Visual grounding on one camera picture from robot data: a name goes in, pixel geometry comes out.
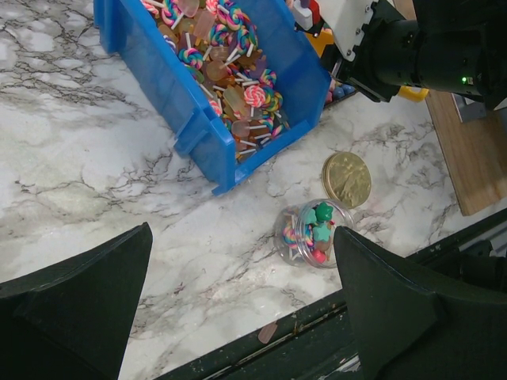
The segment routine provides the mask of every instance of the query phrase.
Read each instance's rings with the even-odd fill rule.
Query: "green candy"
[[[329,222],[333,218],[333,208],[326,202],[322,202],[315,209],[315,215],[318,222]]]
[[[308,211],[307,217],[304,219],[305,224],[317,224],[317,216],[315,210],[311,209]]]
[[[331,238],[331,230],[327,228],[326,224],[314,227],[313,231],[315,241],[329,241]]]

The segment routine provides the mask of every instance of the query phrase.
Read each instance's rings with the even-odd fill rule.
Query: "wooden plank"
[[[408,19],[412,0],[394,0]],[[426,99],[463,215],[473,215],[507,196],[507,133],[496,113],[461,123],[452,95],[430,91]]]

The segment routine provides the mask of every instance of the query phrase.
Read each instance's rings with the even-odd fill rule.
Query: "yellow object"
[[[423,101],[428,96],[428,93],[429,93],[428,89],[421,89],[419,92],[417,92],[412,87],[407,87],[406,85],[403,85],[402,88],[399,90],[398,96],[404,97],[409,101],[418,103],[420,101]]]
[[[310,41],[311,46],[314,47],[318,56],[320,57],[326,48],[326,45],[334,44],[333,32],[331,29],[323,29],[318,37],[313,37],[311,34],[304,33],[307,35],[308,40]]]

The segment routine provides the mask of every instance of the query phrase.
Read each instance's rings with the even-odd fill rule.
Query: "white marble table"
[[[152,379],[340,288],[337,271],[273,251],[283,207],[324,192],[322,164],[372,171],[360,232],[406,256],[505,207],[463,218],[425,104],[362,96],[215,198],[118,56],[90,0],[7,0],[0,14],[0,282],[149,222],[154,247],[122,380]]]

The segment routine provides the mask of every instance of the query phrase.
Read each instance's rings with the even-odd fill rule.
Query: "red object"
[[[321,251],[319,251],[318,249],[316,249],[314,252],[311,253],[314,258],[317,260],[317,262],[319,264],[322,264],[324,263],[324,261],[326,261],[327,257],[326,257],[326,254],[325,253],[322,253]]]
[[[309,8],[311,10],[311,15],[313,16],[313,23],[316,25],[320,22],[320,6],[318,6],[318,3],[315,0],[310,0]]]

